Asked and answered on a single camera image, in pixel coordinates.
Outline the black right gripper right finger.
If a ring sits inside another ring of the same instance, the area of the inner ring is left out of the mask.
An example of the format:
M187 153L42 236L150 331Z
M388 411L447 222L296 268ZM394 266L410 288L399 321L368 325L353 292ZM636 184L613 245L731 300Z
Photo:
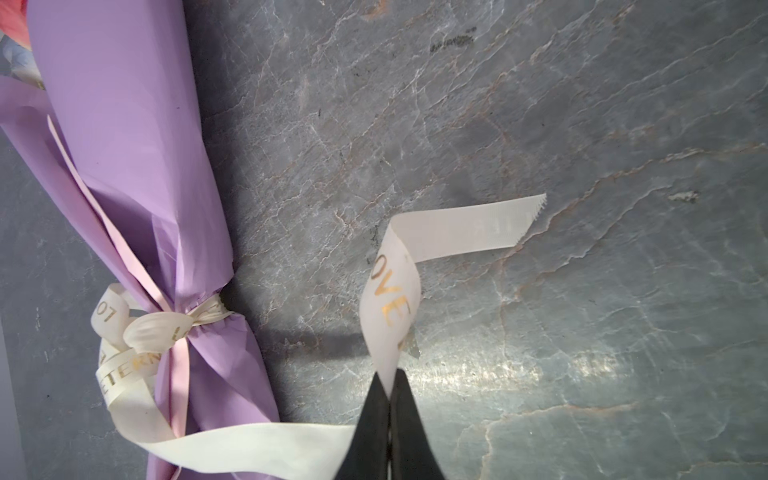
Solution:
M396 371L390 397L390 431L392 479L445 480L403 369Z

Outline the red pink fake rose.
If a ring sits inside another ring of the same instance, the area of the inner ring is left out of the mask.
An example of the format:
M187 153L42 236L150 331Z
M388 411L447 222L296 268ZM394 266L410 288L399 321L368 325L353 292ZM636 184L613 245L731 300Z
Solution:
M30 50L27 3L27 0L0 0L0 28L3 34Z

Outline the cream printed ribbon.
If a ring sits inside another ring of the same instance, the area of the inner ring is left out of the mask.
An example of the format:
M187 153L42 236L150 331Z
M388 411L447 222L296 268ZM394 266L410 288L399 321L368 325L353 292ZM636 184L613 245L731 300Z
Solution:
M407 212L389 222L359 304L362 334L386 395L392 394L402 345L421 300L419 263L509 248L544 207L544 195L441 210ZM252 423L181 434L157 408L148 386L162 353L195 326L226 316L218 298L190 314L126 318L131 297L109 288L92 317L102 339L96 376L118 432L148 452L201 473L254 472L283 479L335 479L355 426Z

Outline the pink purple wrapping paper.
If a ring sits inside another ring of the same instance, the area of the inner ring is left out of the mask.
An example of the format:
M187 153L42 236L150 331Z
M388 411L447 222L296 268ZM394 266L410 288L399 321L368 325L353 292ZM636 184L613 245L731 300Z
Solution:
M203 136L182 1L26 1L45 91L1 77L1 128L76 231L138 301L104 220L86 200L51 133L107 220L172 310L191 312L232 279L233 250ZM245 318L194 326L162 357L130 358L97 377L111 386L134 364L159 367L158 409L177 436L279 422L258 343Z

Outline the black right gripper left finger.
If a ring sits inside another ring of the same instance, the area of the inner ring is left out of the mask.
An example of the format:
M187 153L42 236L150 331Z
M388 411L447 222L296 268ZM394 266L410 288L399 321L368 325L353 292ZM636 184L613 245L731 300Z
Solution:
M335 480L386 480L389 469L390 403L375 374L346 456Z

